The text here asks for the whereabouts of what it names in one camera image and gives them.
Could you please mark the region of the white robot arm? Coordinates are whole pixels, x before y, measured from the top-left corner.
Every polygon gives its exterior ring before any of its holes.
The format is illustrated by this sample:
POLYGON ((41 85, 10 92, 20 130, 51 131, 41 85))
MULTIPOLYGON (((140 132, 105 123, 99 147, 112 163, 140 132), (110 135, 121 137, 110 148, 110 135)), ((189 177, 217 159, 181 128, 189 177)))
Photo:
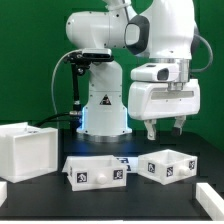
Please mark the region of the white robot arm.
POLYGON ((197 34, 193 1, 153 0, 140 14, 131 0, 103 1, 105 12, 77 12, 66 24, 68 39, 79 49, 76 58, 90 70, 78 135, 115 141, 132 133, 130 118, 145 124, 150 140, 163 118, 174 118, 172 132, 180 135, 186 117, 200 108, 198 81, 189 77, 197 34), (131 71, 127 105, 121 100, 122 68, 112 58, 113 48, 149 59, 131 71))

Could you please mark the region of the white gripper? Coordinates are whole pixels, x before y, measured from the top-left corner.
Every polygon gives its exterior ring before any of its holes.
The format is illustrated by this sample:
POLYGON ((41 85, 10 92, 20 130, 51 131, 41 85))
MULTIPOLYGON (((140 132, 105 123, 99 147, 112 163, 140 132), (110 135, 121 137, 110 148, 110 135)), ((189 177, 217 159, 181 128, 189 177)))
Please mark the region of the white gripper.
POLYGON ((167 83, 133 82, 129 89, 128 114, 145 121, 147 138, 156 139, 156 120, 176 117, 173 136, 180 136, 186 116, 200 109, 200 88, 197 79, 191 79, 182 90, 168 90, 167 83))

